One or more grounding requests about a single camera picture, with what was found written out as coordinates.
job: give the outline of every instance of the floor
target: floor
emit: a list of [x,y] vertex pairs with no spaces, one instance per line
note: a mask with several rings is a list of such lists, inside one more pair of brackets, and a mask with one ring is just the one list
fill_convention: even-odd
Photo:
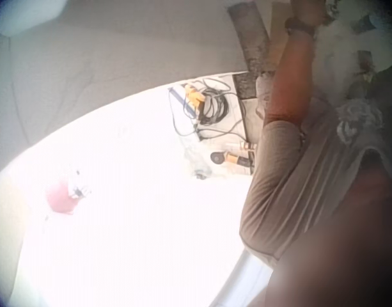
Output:
[[245,71],[226,10],[233,3],[69,0],[57,19],[0,35],[0,170],[98,107],[183,79]]
[[[165,88],[119,100],[0,173],[31,209],[20,271],[49,306],[199,307],[220,292],[244,250],[238,225],[251,177],[191,178],[170,112]],[[92,190],[72,216],[52,213],[43,193],[69,164]]]

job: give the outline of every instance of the power cord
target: power cord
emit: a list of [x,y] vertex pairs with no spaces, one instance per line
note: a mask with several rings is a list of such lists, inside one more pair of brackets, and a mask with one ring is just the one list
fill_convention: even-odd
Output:
[[[209,86],[206,83],[205,80],[211,80],[211,81],[220,83],[220,84],[226,86],[226,89],[225,90],[218,90],[218,89],[212,88],[211,86]],[[223,120],[223,118],[225,118],[227,116],[229,109],[230,109],[228,101],[225,96],[226,95],[235,95],[238,99],[237,94],[231,92],[231,87],[227,83],[220,81],[220,80],[205,78],[202,81],[197,80],[194,83],[201,83],[202,85],[204,85],[204,88],[202,88],[198,91],[206,97],[203,109],[201,110],[201,113],[199,115],[200,125],[209,126],[209,125],[213,125],[213,124],[217,124],[217,123],[221,122],[221,120]],[[245,115],[246,115],[246,107],[240,100],[239,100],[239,104],[240,104],[240,108],[241,108],[242,119],[237,121],[229,131],[222,131],[222,130],[211,129],[211,128],[199,129],[198,128],[199,124],[196,123],[193,126],[194,130],[192,132],[190,132],[188,134],[183,134],[177,129],[177,126],[176,126],[173,108],[171,107],[171,91],[172,91],[172,89],[169,90],[169,103],[170,103],[171,114],[173,117],[173,126],[175,128],[175,132],[179,136],[186,137],[186,136],[190,136],[191,134],[197,133],[200,141],[203,141],[205,139],[215,139],[215,138],[220,138],[222,136],[225,136],[227,134],[233,134],[233,135],[238,136],[243,141],[247,141],[244,136],[241,136],[240,134],[233,132],[233,130],[236,128],[236,126],[239,123],[243,122],[243,119],[245,118]],[[188,112],[186,112],[186,110],[185,110],[186,106],[188,106],[188,102],[185,97],[184,103],[183,103],[183,112],[189,119],[195,120],[196,119],[195,117],[189,115]],[[219,132],[220,134],[218,134],[216,136],[201,136],[200,135],[201,131],[213,131],[213,132]]]

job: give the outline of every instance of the white curved surface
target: white curved surface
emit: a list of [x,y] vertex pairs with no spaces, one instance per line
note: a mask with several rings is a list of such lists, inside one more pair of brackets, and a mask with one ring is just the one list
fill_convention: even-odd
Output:
[[[209,306],[242,254],[239,218],[251,177],[189,178],[161,91],[80,118],[0,174],[15,179],[34,227],[43,225],[30,243],[38,257],[28,248],[21,258],[39,268],[49,306]],[[92,194],[73,216],[44,222],[42,187],[69,162]]]

